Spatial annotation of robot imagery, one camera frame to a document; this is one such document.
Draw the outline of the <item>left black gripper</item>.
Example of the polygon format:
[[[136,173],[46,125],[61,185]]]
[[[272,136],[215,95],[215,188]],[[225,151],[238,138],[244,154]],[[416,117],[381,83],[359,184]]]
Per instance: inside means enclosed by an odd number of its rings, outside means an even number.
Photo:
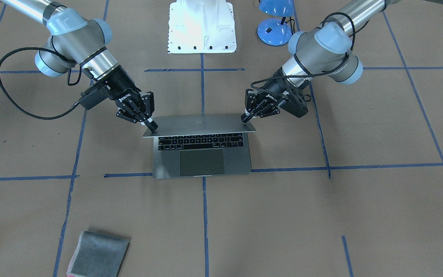
[[[299,86],[294,86],[285,76],[283,69],[278,69],[272,77],[255,81],[245,93],[245,110],[241,121],[246,124],[254,117],[269,117],[281,113],[279,108],[301,118],[308,113],[309,95],[302,90],[309,85],[306,79]]]

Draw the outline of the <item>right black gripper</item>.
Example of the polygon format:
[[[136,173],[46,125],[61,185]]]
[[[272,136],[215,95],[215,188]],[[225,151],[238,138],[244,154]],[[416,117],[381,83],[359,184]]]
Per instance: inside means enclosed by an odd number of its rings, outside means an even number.
[[[121,65],[106,74],[100,82],[109,88],[108,98],[116,103],[118,118],[134,124],[141,123],[152,133],[158,129],[153,119],[154,93],[141,91]]]

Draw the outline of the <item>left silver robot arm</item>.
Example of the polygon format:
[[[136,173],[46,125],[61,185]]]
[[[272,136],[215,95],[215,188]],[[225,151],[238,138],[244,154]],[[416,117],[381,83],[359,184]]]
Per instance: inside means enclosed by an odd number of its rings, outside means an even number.
[[[362,61],[353,54],[356,33],[376,14],[395,5],[395,0],[352,0],[339,11],[329,14],[310,32],[291,36],[291,57],[272,77],[256,82],[245,93],[245,111],[241,121],[277,115],[281,110],[295,117],[308,113],[309,95],[302,93],[313,78],[328,76],[341,84],[356,82],[363,73]]]

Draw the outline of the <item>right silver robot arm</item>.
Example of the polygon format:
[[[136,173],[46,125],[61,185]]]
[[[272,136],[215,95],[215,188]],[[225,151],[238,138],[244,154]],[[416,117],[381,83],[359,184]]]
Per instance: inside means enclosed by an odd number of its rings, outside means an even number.
[[[35,64],[48,77],[70,75],[79,67],[93,84],[83,93],[78,105],[89,110],[105,99],[118,107],[116,116],[132,123],[141,123],[156,131],[153,121],[154,95],[142,92],[124,68],[107,49],[112,30],[102,19],[87,20],[75,9],[50,0],[6,0],[5,4],[45,26],[50,37],[43,47],[37,47]]]

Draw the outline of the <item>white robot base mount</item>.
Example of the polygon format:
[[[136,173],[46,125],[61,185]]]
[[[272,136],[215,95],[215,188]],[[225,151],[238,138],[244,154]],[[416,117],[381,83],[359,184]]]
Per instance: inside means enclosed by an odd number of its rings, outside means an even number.
[[[226,0],[176,0],[168,26],[168,53],[236,52],[233,5]]]

